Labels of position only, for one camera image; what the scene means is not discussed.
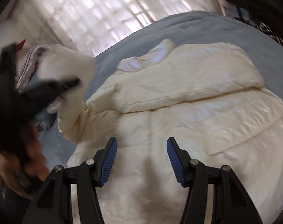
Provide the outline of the person left hand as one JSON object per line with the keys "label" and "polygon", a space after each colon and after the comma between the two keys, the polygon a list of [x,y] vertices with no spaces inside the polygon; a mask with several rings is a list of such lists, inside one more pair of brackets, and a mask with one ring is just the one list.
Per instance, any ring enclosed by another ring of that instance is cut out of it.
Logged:
{"label": "person left hand", "polygon": [[23,137],[23,151],[26,153],[26,159],[16,156],[12,152],[5,151],[8,147],[7,139],[4,137],[13,136],[12,133],[5,133],[5,127],[0,132],[0,175],[4,183],[19,196],[31,199],[32,196],[26,193],[21,180],[25,176],[38,178],[45,181],[49,170],[46,167],[46,158],[42,154],[41,143],[38,139],[38,129],[29,124]]}

